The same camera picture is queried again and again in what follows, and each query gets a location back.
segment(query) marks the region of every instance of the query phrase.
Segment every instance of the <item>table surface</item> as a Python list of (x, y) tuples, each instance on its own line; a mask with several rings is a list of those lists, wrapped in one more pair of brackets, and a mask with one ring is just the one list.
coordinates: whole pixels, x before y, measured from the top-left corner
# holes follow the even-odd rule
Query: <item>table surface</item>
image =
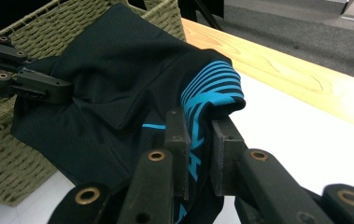
[(354, 77), (182, 19), (188, 43), (215, 49), (234, 69), (354, 124)]

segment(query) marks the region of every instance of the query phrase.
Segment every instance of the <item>screw hole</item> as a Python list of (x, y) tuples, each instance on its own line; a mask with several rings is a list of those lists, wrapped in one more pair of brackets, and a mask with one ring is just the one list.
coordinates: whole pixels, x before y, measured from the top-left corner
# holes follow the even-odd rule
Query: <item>screw hole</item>
[(251, 151), (249, 155), (252, 159), (257, 161), (267, 161), (269, 159), (269, 156), (261, 151)]
[(317, 221), (310, 215), (304, 212), (298, 213), (298, 219), (304, 224), (316, 224)]
[(78, 204), (89, 204), (95, 202), (100, 197), (100, 190), (98, 188), (89, 187), (82, 189), (75, 197), (75, 201)]
[(347, 189), (337, 191), (337, 196), (345, 203), (354, 206), (354, 192)]
[(165, 154), (161, 151), (152, 151), (149, 153), (149, 159), (151, 161), (161, 161), (165, 158)]
[(1, 73), (1, 74), (0, 74), (0, 78), (2, 78), (2, 79), (7, 78), (7, 74)]

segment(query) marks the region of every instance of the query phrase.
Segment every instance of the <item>black garment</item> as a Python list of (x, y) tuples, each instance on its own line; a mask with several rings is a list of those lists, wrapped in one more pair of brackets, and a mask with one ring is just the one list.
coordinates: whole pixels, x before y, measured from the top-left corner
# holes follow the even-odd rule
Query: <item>black garment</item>
[(245, 105), (229, 59), (182, 42), (118, 4), (61, 56), (25, 69), (74, 83), (65, 105), (18, 98), (12, 126), (14, 136), (74, 184), (94, 181), (114, 189), (130, 178), (140, 154), (163, 138), (166, 112), (183, 106), (192, 139), (190, 200), (176, 199), (175, 218), (188, 213), (189, 223), (214, 220), (223, 200), (207, 178), (208, 120)]

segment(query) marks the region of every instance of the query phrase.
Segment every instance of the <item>wicker basket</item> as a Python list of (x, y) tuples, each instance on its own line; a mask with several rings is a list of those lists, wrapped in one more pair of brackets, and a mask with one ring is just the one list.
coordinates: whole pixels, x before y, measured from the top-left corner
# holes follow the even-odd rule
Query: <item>wicker basket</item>
[[(31, 57), (59, 55), (86, 26), (122, 2), (145, 20), (185, 40), (177, 0), (145, 0), (148, 10), (127, 0), (53, 0), (2, 30)], [(0, 203), (15, 206), (56, 172), (40, 153), (9, 134), (14, 98), (0, 99)]]

